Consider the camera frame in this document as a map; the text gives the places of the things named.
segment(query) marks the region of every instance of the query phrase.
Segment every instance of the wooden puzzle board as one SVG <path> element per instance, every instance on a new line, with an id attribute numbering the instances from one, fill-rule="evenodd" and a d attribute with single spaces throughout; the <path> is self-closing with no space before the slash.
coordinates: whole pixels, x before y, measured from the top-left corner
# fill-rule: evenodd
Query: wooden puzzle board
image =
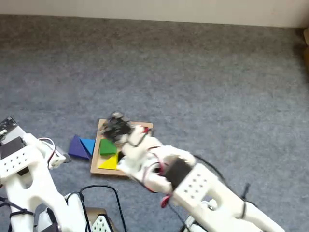
<path id="1" fill-rule="evenodd" d="M 101 128 L 106 119 L 99 119 L 98 121 L 98 129 Z M 153 124 L 149 122 L 132 122 L 133 124 L 138 124 L 143 127 L 152 128 Z M 104 136 L 97 133 L 95 148 L 93 150 L 92 161 L 90 172 L 92 174 L 102 174 L 102 175 L 115 175 L 115 176 L 126 176 L 120 170 L 110 170 L 110 169 L 100 169 L 99 166 L 106 161 L 106 157 L 100 155 L 100 141 L 104 139 Z"/>

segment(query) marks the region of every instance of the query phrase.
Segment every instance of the blue puzzle piece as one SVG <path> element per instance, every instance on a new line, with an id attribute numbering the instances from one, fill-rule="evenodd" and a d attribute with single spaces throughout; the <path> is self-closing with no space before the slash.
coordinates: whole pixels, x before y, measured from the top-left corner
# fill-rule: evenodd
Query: blue puzzle piece
<path id="1" fill-rule="evenodd" d="M 77 156 L 77 157 L 89 159 L 89 155 L 77 135 L 75 135 L 71 141 L 68 154 L 70 156 Z"/>
<path id="2" fill-rule="evenodd" d="M 95 148 L 95 141 L 93 139 L 81 139 L 81 141 L 87 152 L 90 154 L 90 156 L 92 156 L 93 149 Z"/>

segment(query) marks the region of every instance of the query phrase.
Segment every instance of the green square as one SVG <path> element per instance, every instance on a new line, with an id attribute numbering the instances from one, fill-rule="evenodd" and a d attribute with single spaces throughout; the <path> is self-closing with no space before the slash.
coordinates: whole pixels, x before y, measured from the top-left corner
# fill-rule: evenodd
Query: green square
<path id="1" fill-rule="evenodd" d="M 116 146 L 107 139 L 101 139 L 100 141 L 100 155 L 107 156 L 117 153 Z"/>

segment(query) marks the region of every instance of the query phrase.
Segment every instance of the yellow triangle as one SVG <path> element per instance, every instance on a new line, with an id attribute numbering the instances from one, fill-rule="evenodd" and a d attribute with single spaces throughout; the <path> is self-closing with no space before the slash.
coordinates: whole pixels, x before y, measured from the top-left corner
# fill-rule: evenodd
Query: yellow triangle
<path id="1" fill-rule="evenodd" d="M 99 168 L 117 170 L 117 164 L 118 164 L 118 153 L 107 159 L 104 163 L 101 164 L 101 166 L 99 166 Z"/>

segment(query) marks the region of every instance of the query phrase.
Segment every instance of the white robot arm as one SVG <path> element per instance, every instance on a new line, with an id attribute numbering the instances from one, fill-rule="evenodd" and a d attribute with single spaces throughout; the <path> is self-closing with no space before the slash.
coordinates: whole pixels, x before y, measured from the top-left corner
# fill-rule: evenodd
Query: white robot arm
<path id="1" fill-rule="evenodd" d="M 120 113 L 100 129 L 124 157 L 118 168 L 149 191 L 163 192 L 208 232 L 284 232 L 252 203 L 237 196 L 187 151 L 162 145 Z M 216 205 L 203 202 L 212 197 Z"/>

